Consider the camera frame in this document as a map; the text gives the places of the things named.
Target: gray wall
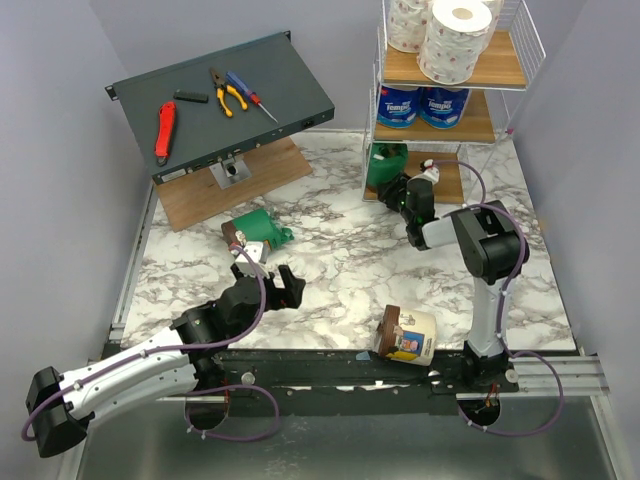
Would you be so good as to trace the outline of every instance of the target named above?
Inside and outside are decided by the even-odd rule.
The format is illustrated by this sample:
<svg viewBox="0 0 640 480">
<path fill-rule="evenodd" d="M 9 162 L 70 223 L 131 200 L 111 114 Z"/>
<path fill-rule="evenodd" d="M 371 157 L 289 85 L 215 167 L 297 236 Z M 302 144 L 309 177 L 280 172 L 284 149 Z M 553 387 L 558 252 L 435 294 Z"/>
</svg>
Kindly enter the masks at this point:
<svg viewBox="0 0 640 480">
<path fill-rule="evenodd" d="M 31 376 L 99 352 L 148 179 L 85 0 L 2 2 L 0 38 L 0 478 L 48 479 L 19 437 Z"/>
<path fill-rule="evenodd" d="M 336 105 L 335 119 L 323 126 L 364 128 L 379 0 L 90 4 L 130 75 L 291 30 L 293 45 Z"/>
<path fill-rule="evenodd" d="M 640 3 L 585 5 L 516 129 L 574 332 L 597 351 L 640 472 Z"/>
<path fill-rule="evenodd" d="M 537 79 L 542 78 L 550 68 L 553 59 L 570 35 L 573 25 L 586 3 L 587 0 L 527 0 L 529 12 L 547 53 L 547 58 L 538 72 Z M 527 108 L 527 102 L 537 87 L 538 81 L 534 81 L 526 93 L 505 92 L 509 113 L 515 115 L 512 119 L 513 126 L 517 127 L 520 114 Z M 516 112 L 520 100 L 523 100 L 523 103 Z"/>
</svg>

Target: white wire rack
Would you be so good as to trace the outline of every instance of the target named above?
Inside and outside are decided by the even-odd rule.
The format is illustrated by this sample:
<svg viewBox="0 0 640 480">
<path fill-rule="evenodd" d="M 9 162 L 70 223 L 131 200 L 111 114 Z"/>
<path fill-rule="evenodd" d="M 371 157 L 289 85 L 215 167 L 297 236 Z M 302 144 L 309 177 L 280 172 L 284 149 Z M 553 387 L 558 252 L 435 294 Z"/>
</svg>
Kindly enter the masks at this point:
<svg viewBox="0 0 640 480">
<path fill-rule="evenodd" d="M 380 0 L 380 23 L 378 24 L 377 45 L 376 45 L 376 58 L 373 64 L 373 83 L 371 91 L 369 92 L 369 108 L 367 114 L 367 125 L 365 128 L 365 135 L 363 140 L 363 179 L 362 188 L 363 196 L 366 189 L 366 176 L 369 167 L 369 150 L 372 143 L 382 142 L 376 140 L 376 118 L 378 112 L 378 106 L 380 102 L 380 89 L 383 86 L 383 78 L 385 71 L 385 64 L 388 54 L 387 43 L 387 13 L 389 11 L 389 5 L 391 0 Z M 486 85 L 465 85 L 468 88 L 476 88 L 484 90 L 487 106 L 489 108 L 489 116 L 491 118 L 491 124 L 493 131 L 496 135 L 496 143 L 494 148 L 490 149 L 490 153 L 487 155 L 486 162 L 481 168 L 484 171 L 487 163 L 492 158 L 495 152 L 495 146 L 498 142 L 507 136 L 507 132 L 511 127 L 511 121 L 515 112 L 518 110 L 523 98 L 524 91 L 534 81 L 536 75 L 540 71 L 545 59 L 546 52 L 540 40 L 540 36 L 536 30 L 535 24 L 531 17 L 529 8 L 527 7 L 525 0 L 505 0 L 504 6 L 500 13 L 498 20 L 497 30 L 508 31 L 511 41 L 513 42 L 514 50 L 518 57 L 520 67 L 526 79 L 526 85 L 522 86 L 486 86 Z M 394 82 L 389 85 L 403 85 L 412 86 L 411 82 L 399 83 Z M 505 99 L 505 91 L 513 90 L 520 93 L 514 93 L 520 98 L 517 101 L 507 102 Z M 448 142 L 448 141 L 433 141 L 433 140 L 404 140 L 402 143 L 409 145 L 410 150 L 414 151 L 428 151 L 428 152 L 444 152 L 444 153 L 456 153 L 458 159 L 464 161 L 466 158 L 466 147 L 460 142 Z"/>
<path fill-rule="evenodd" d="M 389 11 L 389 3 L 390 0 L 381 0 L 381 15 L 378 25 L 378 54 L 376 58 L 380 72 L 384 72 L 389 48 L 387 43 L 387 13 Z M 468 86 L 469 88 L 482 88 L 483 90 L 526 90 L 542 67 L 546 58 L 546 52 L 525 0 L 505 0 L 500 18 L 498 19 L 497 30 L 506 30 L 509 32 L 520 66 L 527 80 L 526 86 L 478 86 L 471 84 Z M 393 84 L 412 85 L 410 82 L 394 82 Z"/>
</svg>

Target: dark gray electronic device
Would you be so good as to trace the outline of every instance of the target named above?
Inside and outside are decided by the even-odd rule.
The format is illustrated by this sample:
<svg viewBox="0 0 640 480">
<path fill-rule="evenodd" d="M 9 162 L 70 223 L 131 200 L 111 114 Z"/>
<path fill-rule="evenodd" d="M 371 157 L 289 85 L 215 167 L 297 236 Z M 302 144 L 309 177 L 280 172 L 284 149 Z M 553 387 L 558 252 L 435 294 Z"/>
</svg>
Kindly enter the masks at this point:
<svg viewBox="0 0 640 480">
<path fill-rule="evenodd" d="M 227 118 L 217 101 L 179 102 L 171 153 L 158 166 L 155 143 L 158 110 L 176 90 L 207 93 L 215 99 L 210 68 L 224 75 L 236 73 L 278 119 L 276 124 L 260 108 L 247 111 L 227 94 L 233 117 Z M 177 63 L 106 87 L 120 100 L 147 170 L 156 184 L 206 168 L 234 155 L 319 125 L 333 118 L 334 105 L 291 45 L 289 32 Z"/>
</svg>

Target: red box cutter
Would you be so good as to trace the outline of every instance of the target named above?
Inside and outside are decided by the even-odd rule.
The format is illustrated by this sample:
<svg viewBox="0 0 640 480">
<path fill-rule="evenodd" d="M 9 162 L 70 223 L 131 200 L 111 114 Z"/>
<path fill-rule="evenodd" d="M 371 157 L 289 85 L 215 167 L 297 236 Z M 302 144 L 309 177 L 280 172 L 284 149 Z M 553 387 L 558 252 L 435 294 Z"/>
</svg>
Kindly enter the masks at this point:
<svg viewBox="0 0 640 480">
<path fill-rule="evenodd" d="M 167 102 L 158 111 L 160 128 L 158 130 L 158 139 L 156 140 L 156 157 L 158 157 L 158 166 L 160 167 L 166 164 L 169 159 L 171 138 L 176 124 L 176 110 L 175 102 Z"/>
</svg>

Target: blue packaged toilet paper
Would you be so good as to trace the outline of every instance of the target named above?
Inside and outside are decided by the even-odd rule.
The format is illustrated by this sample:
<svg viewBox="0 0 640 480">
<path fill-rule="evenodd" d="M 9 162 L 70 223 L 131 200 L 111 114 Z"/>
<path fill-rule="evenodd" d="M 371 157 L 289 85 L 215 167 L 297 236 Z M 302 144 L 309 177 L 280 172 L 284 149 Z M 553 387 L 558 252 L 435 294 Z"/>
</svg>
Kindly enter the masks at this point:
<svg viewBox="0 0 640 480">
<path fill-rule="evenodd" d="M 418 87 L 385 87 L 380 89 L 378 122 L 387 127 L 407 128 L 413 124 L 420 110 Z"/>
<path fill-rule="evenodd" d="M 470 97 L 468 88 L 425 87 L 420 100 L 420 118 L 435 128 L 455 127 Z"/>
</svg>

